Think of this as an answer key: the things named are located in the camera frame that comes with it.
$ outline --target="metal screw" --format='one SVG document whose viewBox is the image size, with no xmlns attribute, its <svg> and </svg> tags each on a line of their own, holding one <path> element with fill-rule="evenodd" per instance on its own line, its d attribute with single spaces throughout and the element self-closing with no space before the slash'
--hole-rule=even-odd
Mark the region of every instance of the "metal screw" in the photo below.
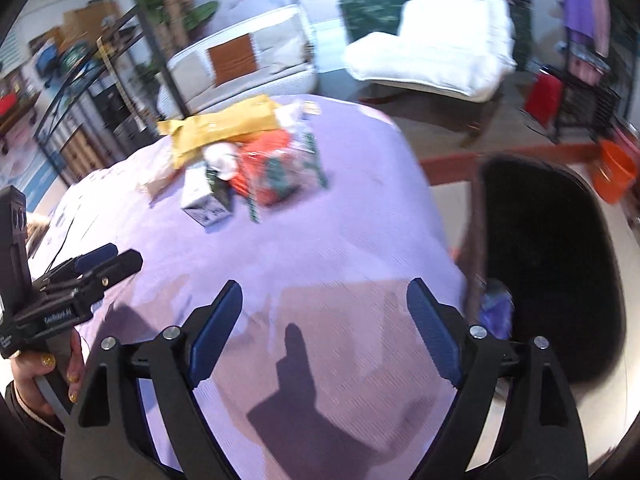
<svg viewBox="0 0 640 480">
<path fill-rule="evenodd" d="M 538 348 L 540 348 L 541 350 L 545 350 L 549 348 L 548 339 L 546 337 L 542 337 L 541 335 L 536 336 L 536 338 L 533 340 L 533 344 Z"/>
<path fill-rule="evenodd" d="M 486 337 L 486 329 L 480 325 L 473 325 L 469 329 L 469 333 L 476 339 L 484 339 Z"/>
<path fill-rule="evenodd" d="M 162 337 L 171 341 L 171 339 L 175 339 L 180 335 L 180 327 L 179 326 L 168 326 L 164 330 L 162 330 Z"/>
<path fill-rule="evenodd" d="M 111 350 L 114 346 L 116 346 L 116 338 L 114 337 L 105 337 L 102 342 L 100 343 L 100 346 L 103 350 Z"/>
</svg>

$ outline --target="purple cloth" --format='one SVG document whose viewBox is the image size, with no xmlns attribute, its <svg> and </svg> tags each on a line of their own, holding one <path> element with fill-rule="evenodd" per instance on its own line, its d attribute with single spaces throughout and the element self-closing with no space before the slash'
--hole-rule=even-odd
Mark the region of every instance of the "purple cloth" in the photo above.
<svg viewBox="0 0 640 480">
<path fill-rule="evenodd" d="M 591 0 L 564 0 L 564 26 L 575 32 L 574 41 L 584 43 L 595 35 Z"/>
<path fill-rule="evenodd" d="M 329 190 L 270 210 L 263 224 L 236 198 L 234 216 L 205 229 L 180 209 L 182 179 L 150 205 L 134 190 L 161 140 L 72 187 L 32 268 L 62 243 L 58 261 L 107 242 L 143 255 L 142 271 L 80 327 L 89 345 L 151 338 L 236 280 L 241 317 L 195 396 L 240 477 L 409 478 L 454 390 L 415 329 L 406 286 L 420 276 L 458 306 L 464 280 L 401 132 L 371 108 L 302 98 L 321 109 L 311 121 Z M 179 468 L 148 381 L 142 390 L 159 456 Z"/>
</svg>

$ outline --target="yellow padded mailer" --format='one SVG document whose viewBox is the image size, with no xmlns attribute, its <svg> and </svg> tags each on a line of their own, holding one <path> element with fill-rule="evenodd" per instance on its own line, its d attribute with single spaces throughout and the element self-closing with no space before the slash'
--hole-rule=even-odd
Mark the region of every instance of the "yellow padded mailer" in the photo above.
<svg viewBox="0 0 640 480">
<path fill-rule="evenodd" d="M 174 168 L 179 170 L 200 156 L 200 148 L 219 140 L 252 142 L 260 134 L 280 127 L 273 112 L 280 105 L 266 95 L 240 101 L 221 112 L 161 121 L 161 135 L 172 136 Z"/>
</svg>

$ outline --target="orange bag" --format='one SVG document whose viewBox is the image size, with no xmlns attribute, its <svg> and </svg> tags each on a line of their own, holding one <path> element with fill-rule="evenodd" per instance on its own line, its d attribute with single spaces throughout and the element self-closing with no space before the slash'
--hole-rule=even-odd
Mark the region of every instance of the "orange bag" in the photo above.
<svg viewBox="0 0 640 480">
<path fill-rule="evenodd" d="M 240 171 L 231 179 L 231 186 L 242 196 L 249 195 L 249 184 L 255 193 L 255 201 L 261 205 L 271 205 L 282 199 L 284 194 L 296 187 L 296 179 L 287 174 L 291 169 L 293 154 L 289 152 L 291 136 L 285 130 L 263 132 L 258 140 L 240 148 Z M 266 171 L 268 164 L 276 161 L 284 170 L 284 189 L 276 190 L 270 186 Z"/>
</svg>

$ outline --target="cable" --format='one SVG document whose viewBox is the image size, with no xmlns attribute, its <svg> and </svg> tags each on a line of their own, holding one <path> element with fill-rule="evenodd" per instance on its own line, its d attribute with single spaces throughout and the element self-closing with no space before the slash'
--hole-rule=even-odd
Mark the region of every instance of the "cable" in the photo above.
<svg viewBox="0 0 640 480">
<path fill-rule="evenodd" d="M 53 259 L 50 261 L 49 267 L 47 267 L 47 270 L 44 271 L 44 274 L 46 274 L 47 272 L 49 272 L 51 270 L 51 266 L 53 265 L 53 262 L 55 262 L 56 259 L 58 258 L 58 256 L 60 256 L 60 251 L 62 251 L 62 248 L 65 246 L 66 238 L 69 236 L 69 231 L 71 231 L 71 226 L 74 224 L 74 220 L 75 219 L 76 219 L 76 216 L 74 215 L 74 217 L 71 219 L 71 222 L 69 223 L 69 228 L 66 230 L 65 239 L 62 240 L 62 244 L 60 245 L 60 248 L 58 249 L 58 252 L 53 257 Z"/>
<path fill-rule="evenodd" d="M 96 40 L 95 44 L 98 46 L 100 57 L 104 61 L 104 65 L 107 67 L 107 72 L 109 72 L 109 75 L 113 77 L 113 80 L 116 83 L 116 88 L 118 89 L 118 92 L 120 93 L 120 97 L 122 97 L 122 100 L 124 101 L 125 106 L 129 109 L 129 112 L 137 120 L 137 122 L 144 124 L 144 121 L 142 120 L 142 118 L 140 118 L 140 115 L 138 114 L 136 107 L 129 100 L 129 96 L 127 96 L 127 92 L 125 91 L 125 89 L 122 87 L 120 83 L 120 77 L 118 76 L 115 69 L 113 68 L 113 65 L 111 64 L 111 59 L 109 59 L 109 54 L 107 53 L 107 50 L 102 44 L 101 36 Z"/>
</svg>

